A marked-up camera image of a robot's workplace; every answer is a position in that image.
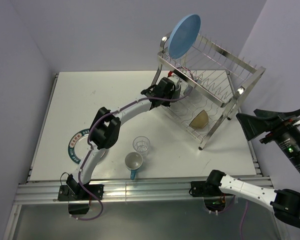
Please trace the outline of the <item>blue plastic plate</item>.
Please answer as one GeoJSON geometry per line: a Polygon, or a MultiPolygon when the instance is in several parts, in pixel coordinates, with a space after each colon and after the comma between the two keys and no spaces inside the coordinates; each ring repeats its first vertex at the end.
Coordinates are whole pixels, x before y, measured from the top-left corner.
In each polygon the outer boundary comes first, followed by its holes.
{"type": "Polygon", "coordinates": [[[194,44],[201,27],[201,19],[197,14],[183,17],[172,30],[168,53],[170,58],[181,58],[194,44]]]}

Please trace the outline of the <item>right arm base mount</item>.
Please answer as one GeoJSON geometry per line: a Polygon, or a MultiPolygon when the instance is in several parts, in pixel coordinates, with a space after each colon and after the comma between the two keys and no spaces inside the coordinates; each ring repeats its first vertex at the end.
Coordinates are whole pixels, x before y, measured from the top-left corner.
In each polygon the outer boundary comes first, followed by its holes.
{"type": "Polygon", "coordinates": [[[236,202],[232,194],[222,193],[219,189],[203,181],[190,182],[189,195],[194,198],[202,198],[206,212],[211,215],[219,215],[229,210],[236,202]]]}

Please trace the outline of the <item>black bowl tan outside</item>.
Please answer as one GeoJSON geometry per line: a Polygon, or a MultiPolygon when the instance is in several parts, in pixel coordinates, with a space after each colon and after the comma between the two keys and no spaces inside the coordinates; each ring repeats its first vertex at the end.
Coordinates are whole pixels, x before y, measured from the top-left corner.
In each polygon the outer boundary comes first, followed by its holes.
{"type": "Polygon", "coordinates": [[[209,117],[205,110],[202,110],[189,124],[192,129],[203,129],[209,123],[209,117]]]}

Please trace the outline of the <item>black mug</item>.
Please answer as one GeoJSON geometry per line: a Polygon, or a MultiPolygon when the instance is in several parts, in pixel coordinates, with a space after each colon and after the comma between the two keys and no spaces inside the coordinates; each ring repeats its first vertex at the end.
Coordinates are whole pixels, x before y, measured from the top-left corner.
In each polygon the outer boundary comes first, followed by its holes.
{"type": "Polygon", "coordinates": [[[181,84],[177,83],[175,91],[171,98],[172,102],[176,102],[180,98],[180,93],[181,93],[181,84]]]}

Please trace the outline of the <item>stainless steel dish rack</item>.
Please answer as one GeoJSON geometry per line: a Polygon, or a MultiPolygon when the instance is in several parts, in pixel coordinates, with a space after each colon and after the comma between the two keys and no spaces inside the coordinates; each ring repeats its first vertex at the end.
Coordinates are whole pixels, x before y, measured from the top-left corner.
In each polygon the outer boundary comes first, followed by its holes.
{"type": "Polygon", "coordinates": [[[168,53],[167,33],[160,41],[158,68],[152,80],[156,84],[163,70],[172,71],[181,79],[181,95],[187,85],[192,92],[166,112],[199,141],[202,150],[225,120],[231,120],[265,72],[264,67],[252,66],[207,37],[198,34],[195,43],[180,59],[168,53]],[[202,83],[194,82],[199,78],[202,83]],[[203,129],[192,129],[190,122],[205,110],[209,123],[203,129]]]}

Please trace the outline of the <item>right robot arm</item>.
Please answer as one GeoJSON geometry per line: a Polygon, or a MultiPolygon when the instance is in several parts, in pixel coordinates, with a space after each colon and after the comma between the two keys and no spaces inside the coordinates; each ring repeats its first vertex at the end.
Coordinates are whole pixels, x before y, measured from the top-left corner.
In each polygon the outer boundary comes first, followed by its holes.
{"type": "MultiPolygon", "coordinates": [[[[260,143],[275,142],[283,154],[300,174],[300,109],[291,112],[254,110],[254,115],[236,115],[246,139],[253,140],[261,134],[260,143]]],[[[226,193],[257,203],[274,216],[291,226],[300,229],[300,192],[282,188],[274,175],[275,188],[265,188],[239,180],[220,170],[213,170],[206,180],[207,192],[212,195],[226,193]]]]}

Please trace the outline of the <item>grey blue plastic cup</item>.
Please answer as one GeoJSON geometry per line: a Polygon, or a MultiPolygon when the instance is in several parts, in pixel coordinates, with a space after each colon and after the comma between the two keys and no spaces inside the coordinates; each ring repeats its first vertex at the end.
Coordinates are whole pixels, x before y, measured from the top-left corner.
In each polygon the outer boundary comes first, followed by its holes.
{"type": "MultiPolygon", "coordinates": [[[[199,78],[194,78],[194,82],[198,83],[199,85],[202,83],[202,81],[199,79],[199,78]]],[[[193,87],[190,86],[190,85],[187,85],[186,89],[184,90],[183,92],[183,95],[185,96],[188,96],[193,90],[193,87]]]]}

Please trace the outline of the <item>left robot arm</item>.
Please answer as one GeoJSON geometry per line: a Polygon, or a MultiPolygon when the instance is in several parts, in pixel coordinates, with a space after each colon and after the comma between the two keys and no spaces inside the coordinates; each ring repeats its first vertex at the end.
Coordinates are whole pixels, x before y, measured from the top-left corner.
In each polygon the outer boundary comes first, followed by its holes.
{"type": "Polygon", "coordinates": [[[123,107],[119,107],[116,110],[109,110],[105,107],[100,108],[92,122],[87,137],[90,150],[80,162],[78,168],[66,180],[69,194],[76,200],[81,200],[87,195],[87,185],[91,181],[97,162],[107,149],[116,144],[120,127],[124,123],[141,113],[161,105],[168,107],[171,102],[178,101],[174,95],[180,88],[178,80],[174,81],[171,77],[164,77],[158,84],[141,91],[139,97],[123,107]]]}

